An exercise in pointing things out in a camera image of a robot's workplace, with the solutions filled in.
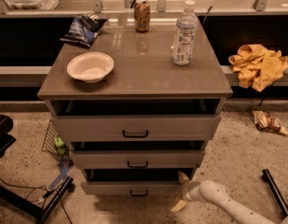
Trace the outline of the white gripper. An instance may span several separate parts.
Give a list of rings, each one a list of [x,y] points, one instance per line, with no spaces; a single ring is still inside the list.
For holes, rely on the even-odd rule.
[[[199,192],[199,182],[190,181],[189,177],[181,171],[178,171],[178,178],[179,182],[183,183],[181,193],[184,200],[179,197],[175,199],[171,208],[173,213],[179,212],[186,207],[187,202],[198,202],[202,200]]]

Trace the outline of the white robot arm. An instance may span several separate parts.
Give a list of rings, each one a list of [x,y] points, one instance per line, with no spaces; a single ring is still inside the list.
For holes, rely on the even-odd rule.
[[[263,180],[268,183],[284,215],[281,224],[288,224],[288,205],[283,199],[270,171],[264,169],[262,173]],[[190,202],[205,202],[221,208],[238,224],[275,224],[252,209],[233,200],[227,187],[211,180],[194,182],[181,171],[178,172],[178,175],[181,184],[181,195],[175,199],[171,208],[172,212],[180,211]]]

